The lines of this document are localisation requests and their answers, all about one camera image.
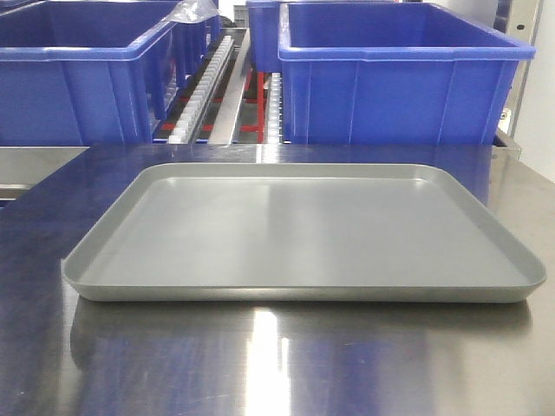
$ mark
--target metal counter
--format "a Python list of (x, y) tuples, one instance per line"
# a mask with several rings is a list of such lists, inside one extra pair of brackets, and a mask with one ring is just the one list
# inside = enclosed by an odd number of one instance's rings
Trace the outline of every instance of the metal counter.
[[(508, 305), (80, 299), (60, 259), (140, 171), (182, 161), (438, 166), (547, 282)], [(555, 185), (503, 148), (93, 146), (0, 212), (0, 236), (3, 416), (555, 414)]]

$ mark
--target plastic sheet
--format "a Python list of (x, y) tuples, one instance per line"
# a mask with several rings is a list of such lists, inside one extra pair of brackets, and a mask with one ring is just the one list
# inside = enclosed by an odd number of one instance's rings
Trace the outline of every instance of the plastic sheet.
[(182, 0), (177, 3), (168, 20), (179, 23), (200, 23), (219, 14), (212, 0)]

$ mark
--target blue plastic bin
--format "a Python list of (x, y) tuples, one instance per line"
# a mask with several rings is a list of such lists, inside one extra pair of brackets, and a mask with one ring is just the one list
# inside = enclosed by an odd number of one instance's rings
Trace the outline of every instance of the blue plastic bin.
[[(219, 0), (212, 0), (212, 1), (214, 2), (214, 5), (216, 7), (219, 7)], [(214, 16), (208, 19), (206, 25), (208, 27), (209, 34), (210, 34), (210, 42), (207, 42), (207, 43), (210, 44), (218, 40), (219, 38), (219, 34), (222, 31), (222, 19), (219, 17), (219, 15)]]
[(285, 3), (284, 138), (491, 145), (535, 49), (430, 3)]
[[(281, 72), (278, 58), (279, 5), (302, 0), (247, 0), (251, 28), (252, 60), (260, 72)], [(389, 3), (391, 0), (366, 0)]]
[(188, 74), (195, 74), (206, 55), (206, 22), (181, 24), (186, 46)]
[(186, 74), (175, 2), (33, 3), (0, 14), (0, 146), (151, 142)]

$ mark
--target tray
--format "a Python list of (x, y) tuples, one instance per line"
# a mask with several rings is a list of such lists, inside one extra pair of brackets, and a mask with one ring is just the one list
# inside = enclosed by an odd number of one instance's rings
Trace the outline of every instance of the tray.
[(430, 166), (168, 164), (62, 260), (93, 301), (518, 302), (541, 262)]

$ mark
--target metal rail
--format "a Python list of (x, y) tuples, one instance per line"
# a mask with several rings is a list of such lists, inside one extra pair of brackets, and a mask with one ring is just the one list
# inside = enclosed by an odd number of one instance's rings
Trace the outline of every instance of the metal rail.
[(520, 154), (522, 153), (522, 147), (520, 147), (516, 141), (513, 140), (511, 136), (506, 134), (500, 128), (497, 129), (497, 139), (502, 147), (506, 147), (508, 154), (515, 159), (520, 159)]
[(266, 118), (264, 126), (264, 143), (279, 144), (281, 142), (282, 101), (281, 74), (271, 75), (268, 100), (266, 102)]
[[(536, 40), (542, 5), (543, 0), (499, 0), (496, 29), (533, 45)], [(519, 117), (529, 68), (530, 61), (519, 63), (513, 87), (509, 91), (503, 109), (502, 128), (511, 137), (514, 136), (514, 129)]]
[(209, 145), (229, 145), (237, 138), (239, 111), (243, 101), (246, 77), (251, 66), (250, 54), (251, 35), (247, 29), (208, 139)]
[(214, 53), (205, 73), (194, 89), (193, 95), (181, 113), (175, 128), (167, 142), (171, 144), (189, 143), (199, 134), (200, 126), (210, 107), (212, 97), (224, 75), (227, 63), (232, 55), (233, 40), (231, 36), (224, 36), (221, 44)]

